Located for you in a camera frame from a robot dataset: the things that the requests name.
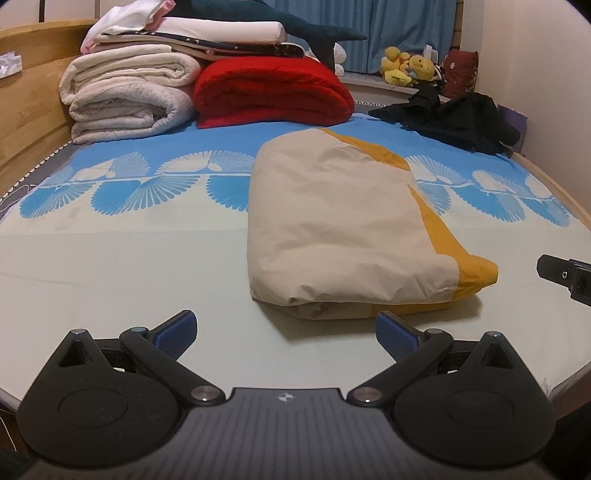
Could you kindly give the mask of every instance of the metal screw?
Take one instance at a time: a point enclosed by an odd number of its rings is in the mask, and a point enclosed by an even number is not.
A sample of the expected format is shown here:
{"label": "metal screw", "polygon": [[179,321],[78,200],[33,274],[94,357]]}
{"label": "metal screw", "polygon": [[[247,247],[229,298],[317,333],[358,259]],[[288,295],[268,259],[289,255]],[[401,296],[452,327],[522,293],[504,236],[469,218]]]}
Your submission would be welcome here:
{"label": "metal screw", "polygon": [[353,390],[353,398],[364,403],[371,403],[382,398],[382,393],[374,387],[359,387]]}
{"label": "metal screw", "polygon": [[202,385],[191,390],[191,396],[199,401],[213,401],[220,396],[222,392],[218,387],[212,385]]}

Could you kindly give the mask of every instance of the logo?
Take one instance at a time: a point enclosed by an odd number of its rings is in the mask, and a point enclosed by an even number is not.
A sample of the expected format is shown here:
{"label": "logo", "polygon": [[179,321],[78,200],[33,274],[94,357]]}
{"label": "logo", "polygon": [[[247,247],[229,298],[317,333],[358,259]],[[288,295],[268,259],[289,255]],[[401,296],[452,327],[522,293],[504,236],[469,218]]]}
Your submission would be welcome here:
{"label": "logo", "polygon": [[283,403],[288,403],[288,402],[296,399],[296,397],[294,397],[289,392],[283,392],[283,393],[277,395],[275,398],[279,401],[282,401]]}

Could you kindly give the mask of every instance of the pink cloth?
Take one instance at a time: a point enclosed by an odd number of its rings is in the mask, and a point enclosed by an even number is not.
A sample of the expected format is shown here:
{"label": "pink cloth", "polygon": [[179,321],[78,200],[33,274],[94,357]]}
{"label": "pink cloth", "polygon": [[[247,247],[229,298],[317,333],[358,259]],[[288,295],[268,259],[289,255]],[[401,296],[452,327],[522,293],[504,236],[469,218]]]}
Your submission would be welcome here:
{"label": "pink cloth", "polygon": [[166,0],[166,3],[154,15],[154,20],[152,21],[152,23],[146,25],[145,29],[154,30],[160,23],[160,20],[162,20],[162,17],[165,16],[168,12],[170,12],[174,7],[176,7],[176,3],[174,2],[174,0]]}

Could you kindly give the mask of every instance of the wooden bed frame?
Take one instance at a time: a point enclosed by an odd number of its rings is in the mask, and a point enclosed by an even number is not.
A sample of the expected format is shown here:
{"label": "wooden bed frame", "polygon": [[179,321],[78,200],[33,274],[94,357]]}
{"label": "wooden bed frame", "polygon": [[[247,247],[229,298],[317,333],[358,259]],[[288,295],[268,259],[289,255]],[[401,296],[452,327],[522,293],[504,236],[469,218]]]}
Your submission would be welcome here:
{"label": "wooden bed frame", "polygon": [[[48,22],[0,30],[0,54],[22,56],[22,73],[0,79],[0,197],[40,160],[71,140],[72,119],[57,86],[95,20]],[[513,160],[536,176],[591,231],[591,215],[530,160]],[[591,364],[552,402],[559,417],[591,401]]]}

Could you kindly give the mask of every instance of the stuffed shark toy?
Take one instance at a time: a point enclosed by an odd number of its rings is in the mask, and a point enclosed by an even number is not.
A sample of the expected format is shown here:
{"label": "stuffed shark toy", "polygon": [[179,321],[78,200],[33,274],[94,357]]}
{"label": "stuffed shark toy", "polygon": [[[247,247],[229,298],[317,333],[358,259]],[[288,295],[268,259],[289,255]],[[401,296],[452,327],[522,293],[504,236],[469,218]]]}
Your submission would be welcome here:
{"label": "stuffed shark toy", "polygon": [[225,22],[280,22],[290,35],[305,40],[324,65],[335,70],[335,42],[366,40],[350,28],[314,25],[300,17],[274,9],[263,0],[176,0],[171,17],[203,18]]}

